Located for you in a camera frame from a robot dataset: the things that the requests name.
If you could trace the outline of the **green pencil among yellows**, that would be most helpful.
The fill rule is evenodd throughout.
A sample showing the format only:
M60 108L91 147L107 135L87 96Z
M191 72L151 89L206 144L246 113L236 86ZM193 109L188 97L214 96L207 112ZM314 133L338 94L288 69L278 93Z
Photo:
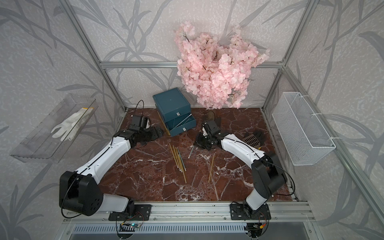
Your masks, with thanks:
M177 147L177 150L178 150L178 154L179 154L179 157L180 157L180 161L181 161L181 164L182 164L182 167L183 167L183 171L186 172L186 167L185 167L185 164L184 164L184 161L183 161L183 158L182 158L182 155L181 155L181 152L179 150L179 147Z

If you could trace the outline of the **teal drawer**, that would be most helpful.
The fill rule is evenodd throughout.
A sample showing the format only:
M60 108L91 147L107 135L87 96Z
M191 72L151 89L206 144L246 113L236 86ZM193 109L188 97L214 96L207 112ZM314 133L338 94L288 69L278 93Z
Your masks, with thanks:
M173 120L166 122L166 127L171 137L177 136L190 129L195 128L197 121L191 113L179 116Z

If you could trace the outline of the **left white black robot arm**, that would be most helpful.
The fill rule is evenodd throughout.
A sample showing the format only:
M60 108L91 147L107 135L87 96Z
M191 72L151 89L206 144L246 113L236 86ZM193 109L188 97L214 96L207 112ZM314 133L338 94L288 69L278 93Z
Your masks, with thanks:
M155 141L164 135L161 127L151 125L149 118L134 115L128 129L116 132L112 140L90 161L76 171L66 171L60 177L59 206L61 210L92 216L98 212L135 215L134 200L104 194L99 183L116 161L137 144Z

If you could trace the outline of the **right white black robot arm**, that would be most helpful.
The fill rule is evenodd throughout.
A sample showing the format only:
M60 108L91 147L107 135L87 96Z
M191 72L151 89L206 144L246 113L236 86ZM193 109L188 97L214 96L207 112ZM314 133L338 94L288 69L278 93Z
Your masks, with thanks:
M254 189L245 200L245 206L250 210L256 211L266 204L287 182L287 176L276 154L265 153L240 140L236 135L222 131L213 120L203 122L196 145L205 150L218 147L250 167Z

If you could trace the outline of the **teal drawer cabinet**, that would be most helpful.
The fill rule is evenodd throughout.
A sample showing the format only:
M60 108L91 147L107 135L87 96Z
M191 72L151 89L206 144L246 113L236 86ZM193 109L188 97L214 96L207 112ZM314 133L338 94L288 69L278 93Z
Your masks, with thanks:
M169 122L191 112L191 105L178 88L153 95L163 121Z

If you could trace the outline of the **yellow pencil right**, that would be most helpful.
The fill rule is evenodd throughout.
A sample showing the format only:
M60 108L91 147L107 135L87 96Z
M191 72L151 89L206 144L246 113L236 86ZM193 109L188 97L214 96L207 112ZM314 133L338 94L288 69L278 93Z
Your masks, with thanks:
M215 156L216 156L216 154L213 154L212 161L211 161L211 166L210 166L209 182L212 179L213 166L214 166L214 162L215 162Z

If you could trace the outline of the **beige slotted scoop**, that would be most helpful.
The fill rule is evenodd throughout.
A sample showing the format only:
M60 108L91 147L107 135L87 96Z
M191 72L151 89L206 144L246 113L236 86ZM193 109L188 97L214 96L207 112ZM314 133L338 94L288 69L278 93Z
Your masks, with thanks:
M259 139L253 134L251 134L247 137L244 137L243 142L245 142L246 144L250 145L251 147L253 147L255 149L260 149L262 146Z

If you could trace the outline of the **pink blossom artificial tree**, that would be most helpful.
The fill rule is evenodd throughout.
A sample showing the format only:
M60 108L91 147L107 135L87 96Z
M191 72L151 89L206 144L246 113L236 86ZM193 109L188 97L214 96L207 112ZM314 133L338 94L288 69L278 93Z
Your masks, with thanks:
M234 27L229 44L222 45L216 35L200 33L185 22L175 31L175 43L181 53L178 76L188 93L208 110L240 108L248 95L249 77L255 68L270 58L270 51L260 52Z

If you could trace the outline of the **white glove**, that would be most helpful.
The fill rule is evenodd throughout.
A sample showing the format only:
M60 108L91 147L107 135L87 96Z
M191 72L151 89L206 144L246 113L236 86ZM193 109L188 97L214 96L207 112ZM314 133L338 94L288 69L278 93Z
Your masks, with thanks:
M91 112L89 108L81 108L51 130L51 133L55 132L52 138L60 138L61 142L72 141Z

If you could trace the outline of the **left circuit board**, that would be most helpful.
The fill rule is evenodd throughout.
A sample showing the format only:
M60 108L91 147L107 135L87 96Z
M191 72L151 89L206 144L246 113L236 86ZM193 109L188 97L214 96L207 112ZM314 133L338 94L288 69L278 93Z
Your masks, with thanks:
M136 232L141 229L143 226L143 223L122 223L119 224L117 227L118 233L130 233L130 232Z

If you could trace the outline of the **aluminium front rail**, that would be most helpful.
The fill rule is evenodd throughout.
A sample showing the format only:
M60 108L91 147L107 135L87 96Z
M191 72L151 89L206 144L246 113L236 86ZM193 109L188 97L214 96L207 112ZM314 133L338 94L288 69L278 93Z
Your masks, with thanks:
M131 221L155 223L266 223L314 222L315 217L307 202L267 202L269 210L252 220L239 204L231 202L138 202Z

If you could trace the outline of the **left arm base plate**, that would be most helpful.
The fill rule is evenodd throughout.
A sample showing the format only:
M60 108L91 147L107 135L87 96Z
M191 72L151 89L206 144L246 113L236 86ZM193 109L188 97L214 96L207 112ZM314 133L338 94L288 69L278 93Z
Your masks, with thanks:
M112 212L109 215L109 221L123 222L123 221L148 221L151 214L152 205L139 204L128 206L124 212Z

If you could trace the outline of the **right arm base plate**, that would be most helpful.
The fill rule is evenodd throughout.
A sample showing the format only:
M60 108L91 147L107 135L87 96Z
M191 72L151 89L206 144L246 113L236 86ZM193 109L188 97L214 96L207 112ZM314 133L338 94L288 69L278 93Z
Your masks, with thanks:
M230 204L230 214L231 220L269 221L271 219L270 209L266 203L253 210L246 202L232 202Z

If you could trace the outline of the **clear plastic wall tray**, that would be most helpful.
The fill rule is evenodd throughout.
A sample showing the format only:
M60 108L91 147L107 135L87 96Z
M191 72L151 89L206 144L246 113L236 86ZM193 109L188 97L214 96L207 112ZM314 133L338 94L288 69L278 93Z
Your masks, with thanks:
M10 156L23 163L58 163L98 106L94 98L68 94Z

